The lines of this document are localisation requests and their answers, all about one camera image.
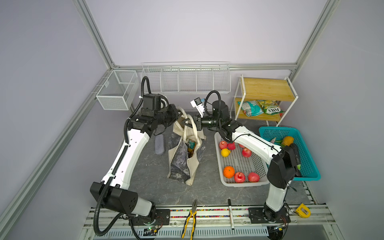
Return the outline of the red apple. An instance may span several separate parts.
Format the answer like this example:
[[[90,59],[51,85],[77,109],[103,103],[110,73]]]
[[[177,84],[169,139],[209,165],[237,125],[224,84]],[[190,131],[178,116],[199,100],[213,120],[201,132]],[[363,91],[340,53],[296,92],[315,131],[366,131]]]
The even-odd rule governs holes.
[[[251,183],[258,183],[260,181],[260,176],[256,173],[249,173],[248,181]]]
[[[228,143],[227,144],[227,149],[230,151],[233,151],[236,149],[236,144],[235,143]]]
[[[235,173],[234,180],[236,183],[244,183],[246,180],[246,177],[245,177],[244,173],[237,172],[237,173]]]
[[[243,148],[242,155],[244,158],[250,158],[252,155],[252,151],[247,148]]]
[[[219,143],[219,148],[222,150],[222,149],[226,149],[228,147],[228,143],[226,141],[220,141]]]

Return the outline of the yellow black pliers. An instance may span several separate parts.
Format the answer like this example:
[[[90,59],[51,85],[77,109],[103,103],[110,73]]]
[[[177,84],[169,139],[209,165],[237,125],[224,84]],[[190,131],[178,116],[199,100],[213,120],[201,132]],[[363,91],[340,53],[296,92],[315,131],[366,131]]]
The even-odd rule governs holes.
[[[185,223],[184,223],[184,227],[183,227],[183,231],[182,231],[182,235],[181,235],[182,239],[186,236],[187,229],[188,229],[188,224],[190,222],[190,219],[193,220],[190,240],[194,239],[194,234],[195,234],[195,230],[196,230],[196,223],[197,223],[197,206],[198,206],[197,200],[194,200],[192,208],[191,208],[191,210],[189,212],[189,215],[187,216],[187,218],[185,220]]]

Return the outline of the yellow tape measure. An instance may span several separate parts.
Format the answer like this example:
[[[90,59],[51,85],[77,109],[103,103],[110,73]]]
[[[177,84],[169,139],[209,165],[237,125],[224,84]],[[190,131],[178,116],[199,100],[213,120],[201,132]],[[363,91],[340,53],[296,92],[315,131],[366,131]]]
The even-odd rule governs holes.
[[[310,209],[303,203],[301,203],[297,209],[295,210],[295,213],[301,217],[301,218],[309,218],[311,216]]]

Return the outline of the white plastic fruit basket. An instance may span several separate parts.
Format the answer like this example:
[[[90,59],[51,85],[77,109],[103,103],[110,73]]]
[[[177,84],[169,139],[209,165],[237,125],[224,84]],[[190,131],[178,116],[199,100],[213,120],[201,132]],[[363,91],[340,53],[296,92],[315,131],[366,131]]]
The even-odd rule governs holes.
[[[215,144],[216,144],[216,155],[219,166],[219,175],[222,184],[226,187],[258,187],[263,185],[268,185],[270,182],[267,178],[268,166],[267,164],[255,153],[249,158],[245,158],[242,155],[242,149],[236,144],[236,148],[231,151],[228,157],[223,157],[221,155],[221,149],[219,147],[219,143],[223,140],[219,133],[215,133],[214,135]],[[235,173],[242,172],[245,175],[244,183],[237,183],[232,178],[226,178],[223,174],[225,167],[233,167],[235,169]],[[259,175],[260,180],[256,183],[250,182],[248,180],[248,175],[250,173],[256,173]]]

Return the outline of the cream canvas grocery bag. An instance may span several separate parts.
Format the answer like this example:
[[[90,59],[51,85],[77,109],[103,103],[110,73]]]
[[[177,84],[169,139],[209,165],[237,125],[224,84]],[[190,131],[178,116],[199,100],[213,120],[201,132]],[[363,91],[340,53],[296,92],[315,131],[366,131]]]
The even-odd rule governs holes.
[[[193,117],[177,107],[181,116],[173,123],[173,131],[168,140],[168,178],[191,186],[194,183],[200,161],[206,150],[206,136],[196,128]],[[188,141],[196,142],[194,150],[188,149]]]

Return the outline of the wooden two-tier shelf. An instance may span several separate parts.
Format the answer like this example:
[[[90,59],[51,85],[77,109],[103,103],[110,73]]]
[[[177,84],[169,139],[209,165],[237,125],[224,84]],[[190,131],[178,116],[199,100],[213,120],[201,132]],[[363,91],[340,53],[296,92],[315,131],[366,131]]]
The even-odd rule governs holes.
[[[270,122],[274,122],[276,126],[279,127],[298,99],[299,96],[289,77],[285,77],[283,80],[275,80],[245,78],[241,75],[236,87],[234,100],[230,105],[231,118],[235,120],[247,119],[264,121],[267,125]],[[277,102],[279,105],[281,105],[281,103],[289,103],[289,105],[284,108],[284,112],[281,114],[261,114],[256,117],[247,117],[242,112],[241,106],[245,101],[251,100],[270,100]]]

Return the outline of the grey cloth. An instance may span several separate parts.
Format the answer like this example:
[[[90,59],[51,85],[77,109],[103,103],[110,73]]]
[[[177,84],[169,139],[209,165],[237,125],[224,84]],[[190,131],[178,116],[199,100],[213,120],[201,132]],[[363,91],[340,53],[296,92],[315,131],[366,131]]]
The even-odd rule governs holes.
[[[156,135],[155,137],[155,154],[160,156],[166,150],[165,136],[163,134]]]

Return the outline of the orange tangerine front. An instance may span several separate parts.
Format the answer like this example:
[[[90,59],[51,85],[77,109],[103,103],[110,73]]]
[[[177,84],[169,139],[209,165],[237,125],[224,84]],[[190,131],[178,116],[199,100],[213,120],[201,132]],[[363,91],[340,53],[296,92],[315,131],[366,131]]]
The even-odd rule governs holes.
[[[227,166],[223,169],[223,176],[227,179],[231,179],[236,174],[236,171],[233,167]]]

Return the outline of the teal red snack bag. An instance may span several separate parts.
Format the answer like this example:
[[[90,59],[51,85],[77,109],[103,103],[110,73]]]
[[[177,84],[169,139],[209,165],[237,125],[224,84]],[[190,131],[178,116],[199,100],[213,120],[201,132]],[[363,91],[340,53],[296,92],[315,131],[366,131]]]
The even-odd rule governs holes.
[[[196,147],[196,144],[197,143],[194,141],[188,141],[188,143],[187,143],[188,149],[194,150]]]

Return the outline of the teal white snack bag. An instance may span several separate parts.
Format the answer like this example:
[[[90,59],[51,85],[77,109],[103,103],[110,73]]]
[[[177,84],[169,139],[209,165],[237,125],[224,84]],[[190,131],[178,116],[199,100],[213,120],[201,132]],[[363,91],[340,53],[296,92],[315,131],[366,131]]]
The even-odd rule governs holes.
[[[241,105],[240,103],[238,102],[241,110],[247,117],[256,117],[264,113],[259,102],[256,100],[244,101]]]

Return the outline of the yellow lemon in white basket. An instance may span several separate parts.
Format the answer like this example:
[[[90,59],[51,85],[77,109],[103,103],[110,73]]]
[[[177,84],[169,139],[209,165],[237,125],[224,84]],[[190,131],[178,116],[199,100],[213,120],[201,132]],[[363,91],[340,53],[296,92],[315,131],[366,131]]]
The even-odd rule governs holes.
[[[222,156],[223,158],[228,157],[230,154],[231,154],[231,151],[230,151],[229,149],[222,149],[222,150],[221,150],[221,156]]]

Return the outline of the green Fox's candy bag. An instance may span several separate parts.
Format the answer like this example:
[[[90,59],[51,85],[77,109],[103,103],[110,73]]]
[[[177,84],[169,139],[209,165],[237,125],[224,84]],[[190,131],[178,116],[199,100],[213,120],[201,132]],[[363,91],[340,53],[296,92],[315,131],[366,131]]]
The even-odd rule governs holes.
[[[257,100],[264,114],[266,115],[277,115],[282,114],[284,111],[280,108],[280,106],[271,100]]]

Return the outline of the small white mesh box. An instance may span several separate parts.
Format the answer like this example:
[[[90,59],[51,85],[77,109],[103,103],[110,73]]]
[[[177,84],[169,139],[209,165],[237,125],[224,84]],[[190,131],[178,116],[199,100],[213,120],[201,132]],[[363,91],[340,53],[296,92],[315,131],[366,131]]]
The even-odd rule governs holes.
[[[112,70],[96,97],[104,110],[129,111],[139,87],[136,71]]]

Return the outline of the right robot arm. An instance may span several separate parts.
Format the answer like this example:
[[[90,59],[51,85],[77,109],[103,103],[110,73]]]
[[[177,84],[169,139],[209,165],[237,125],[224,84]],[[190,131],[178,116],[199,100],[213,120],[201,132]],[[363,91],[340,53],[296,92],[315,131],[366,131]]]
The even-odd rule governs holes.
[[[197,127],[198,131],[203,128],[215,131],[225,141],[245,146],[269,166],[267,179],[270,188],[262,218],[269,223],[275,223],[277,220],[288,223],[289,210],[285,198],[298,170],[295,151],[289,146],[280,147],[262,139],[232,119],[229,107],[222,101],[218,91],[209,92],[205,100],[192,100],[191,105],[199,113],[187,124],[189,127]]]

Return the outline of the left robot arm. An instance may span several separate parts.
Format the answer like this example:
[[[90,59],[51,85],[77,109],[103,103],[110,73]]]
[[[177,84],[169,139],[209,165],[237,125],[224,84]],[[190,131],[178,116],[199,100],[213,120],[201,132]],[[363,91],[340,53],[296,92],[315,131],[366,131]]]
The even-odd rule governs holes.
[[[93,228],[98,237],[106,235],[118,219],[142,217],[150,223],[156,220],[155,203],[129,191],[134,168],[142,150],[159,126],[167,129],[178,120],[180,113],[161,94],[151,91],[150,81],[141,81],[141,100],[124,123],[124,141],[119,153],[103,179],[91,185],[90,192],[97,201]]]

